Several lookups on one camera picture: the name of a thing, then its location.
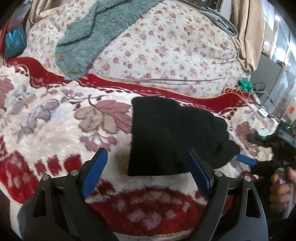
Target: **beige curtain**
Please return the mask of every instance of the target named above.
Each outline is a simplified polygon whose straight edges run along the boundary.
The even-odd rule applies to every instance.
[[[56,7],[70,1],[71,0],[33,0],[26,24],[26,35],[35,23],[46,16],[54,14]]]
[[[264,13],[261,0],[232,0],[231,22],[239,35],[233,42],[244,70],[254,72],[259,64],[264,41]]]

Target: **black cloth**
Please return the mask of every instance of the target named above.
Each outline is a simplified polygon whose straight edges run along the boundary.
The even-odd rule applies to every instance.
[[[209,111],[180,106],[163,97],[136,97],[132,105],[129,176],[188,172],[185,156],[190,148],[213,169],[240,152],[240,147],[229,140],[225,120]]]

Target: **orange sticker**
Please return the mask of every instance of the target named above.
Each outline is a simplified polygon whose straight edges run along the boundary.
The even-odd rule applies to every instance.
[[[294,106],[290,107],[289,113],[292,114],[294,112],[294,110],[295,110],[295,107]]]

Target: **floral bedsheet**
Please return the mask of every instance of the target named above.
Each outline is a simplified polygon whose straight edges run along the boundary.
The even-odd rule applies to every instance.
[[[92,74],[68,82],[31,58],[8,64],[0,68],[0,189],[12,202],[22,204],[33,196],[44,174],[58,177],[79,169],[104,147],[108,163],[86,199],[92,210],[120,240],[187,237],[207,203],[191,174],[127,176],[131,100],[137,96],[163,96],[207,109],[225,119],[241,153],[258,161],[271,158],[270,149],[246,141],[247,133],[263,125],[234,93],[197,99]],[[234,158],[220,170],[238,177],[248,167]]]
[[[63,75],[55,63],[56,44],[67,25],[83,18],[95,1],[64,4],[35,24],[22,56]],[[104,49],[89,73],[195,97],[221,94],[224,87],[248,76],[231,37],[196,9],[172,0],[161,1],[140,16]]]

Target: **human hand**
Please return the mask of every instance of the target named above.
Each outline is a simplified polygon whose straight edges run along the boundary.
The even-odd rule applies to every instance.
[[[296,183],[296,171],[293,170],[291,167],[288,167],[287,169],[287,175],[288,179],[292,183]],[[278,184],[279,175],[274,174],[271,176],[271,183],[272,186],[270,187],[270,209],[274,211],[283,210],[287,207],[287,203],[291,198],[291,195],[289,194],[291,190],[291,185],[289,184]]]

